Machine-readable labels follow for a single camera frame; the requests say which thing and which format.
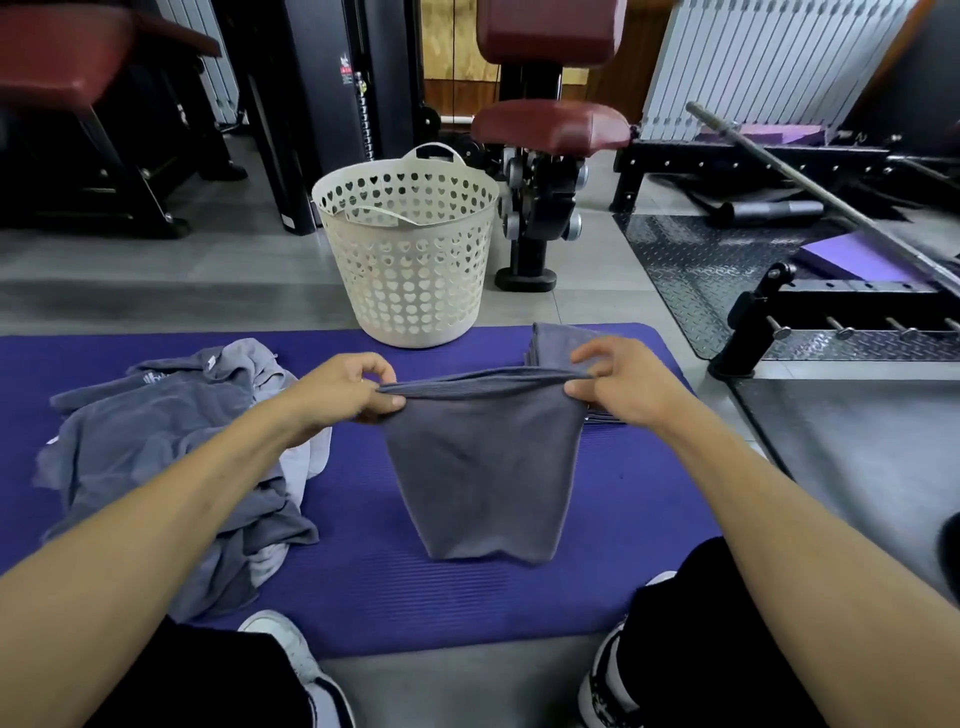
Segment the black pants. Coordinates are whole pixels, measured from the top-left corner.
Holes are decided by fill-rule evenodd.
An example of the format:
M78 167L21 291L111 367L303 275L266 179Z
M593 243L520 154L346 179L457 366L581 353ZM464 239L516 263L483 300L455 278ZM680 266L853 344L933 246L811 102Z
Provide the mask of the black pants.
M313 726L309 698L270 635L165 618L87 728L123 725Z
M673 579L637 590L616 657L645 728L827 725L720 538Z

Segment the gray tile floor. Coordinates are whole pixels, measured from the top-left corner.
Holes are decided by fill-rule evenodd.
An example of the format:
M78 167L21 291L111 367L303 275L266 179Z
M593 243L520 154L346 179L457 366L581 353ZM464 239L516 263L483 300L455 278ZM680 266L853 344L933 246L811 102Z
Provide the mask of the gray tile floor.
M355 328L343 284L322 232L286 233L259 158L247 138L230 141L251 172L244 182L192 179L171 198L171 211L193 232L182 240L103 239L0 231L0 335ZM707 375L607 212L616 175L612 154L590 163L578 195L584 233L551 243L548 264L559 277L544 294L496 290L492 273L509 259L494 236L478 326L552 321L639 321L655 327L691 385L759 449L725 386ZM699 214L667 178L649 177L640 214ZM960 225L917 213L912 231L947 244ZM763 362L759 376L819 378L956 378L960 362ZM663 567L675 568L675 564ZM367 728L566 725L579 677L600 636L480 645L327 663L342 680Z

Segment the person's right arm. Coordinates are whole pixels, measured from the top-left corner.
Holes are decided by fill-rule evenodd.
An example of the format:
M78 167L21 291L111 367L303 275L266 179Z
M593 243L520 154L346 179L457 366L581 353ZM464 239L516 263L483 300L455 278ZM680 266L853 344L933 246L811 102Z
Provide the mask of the person's right arm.
M960 725L960 611L754 452L643 344L603 337L566 392L672 448L832 728Z

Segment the radiator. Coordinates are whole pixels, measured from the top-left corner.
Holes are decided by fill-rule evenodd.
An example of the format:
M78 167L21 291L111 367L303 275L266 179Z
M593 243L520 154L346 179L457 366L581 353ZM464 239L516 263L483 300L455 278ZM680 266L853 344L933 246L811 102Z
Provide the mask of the radiator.
M682 0L640 137L692 139L687 101L742 124L818 124L832 136L917 0Z
M210 0L156 0L156 4L165 19L210 36L220 43L224 55L219 59L204 58L204 73L200 79L217 123L227 126L236 124L240 92Z

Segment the white plastic basket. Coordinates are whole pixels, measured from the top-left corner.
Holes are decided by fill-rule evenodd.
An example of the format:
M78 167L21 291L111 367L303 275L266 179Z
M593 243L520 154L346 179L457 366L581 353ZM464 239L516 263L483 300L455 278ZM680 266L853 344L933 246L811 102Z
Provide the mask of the white plastic basket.
M313 187L330 248L363 330L406 349L453 341L473 326L487 272L497 183L454 161L344 167Z

